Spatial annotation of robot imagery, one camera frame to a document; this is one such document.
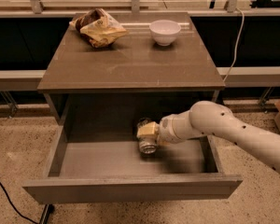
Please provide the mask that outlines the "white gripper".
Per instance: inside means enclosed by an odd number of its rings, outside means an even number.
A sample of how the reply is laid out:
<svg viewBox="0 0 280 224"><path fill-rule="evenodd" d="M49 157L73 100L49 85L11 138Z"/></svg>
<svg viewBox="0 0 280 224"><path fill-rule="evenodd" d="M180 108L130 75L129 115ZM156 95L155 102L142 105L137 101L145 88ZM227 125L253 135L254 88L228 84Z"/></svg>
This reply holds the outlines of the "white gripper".
<svg viewBox="0 0 280 224"><path fill-rule="evenodd" d="M161 147L177 144L192 138L201 137L203 134L193 128L189 112L172 114L161 119L160 124L152 121L140 126L137 130L138 138L156 139Z"/></svg>

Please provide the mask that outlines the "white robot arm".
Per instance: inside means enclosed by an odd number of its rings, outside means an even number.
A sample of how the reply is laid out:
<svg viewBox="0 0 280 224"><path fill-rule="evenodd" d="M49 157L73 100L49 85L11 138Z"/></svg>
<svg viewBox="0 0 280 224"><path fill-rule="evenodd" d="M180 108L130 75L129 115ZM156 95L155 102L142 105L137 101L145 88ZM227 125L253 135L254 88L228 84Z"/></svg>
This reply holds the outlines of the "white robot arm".
<svg viewBox="0 0 280 224"><path fill-rule="evenodd" d="M177 144L192 138L213 135L236 144L280 174L280 134L249 125L224 105L209 101L195 103L190 110L141 125L139 140L157 145Z"/></svg>

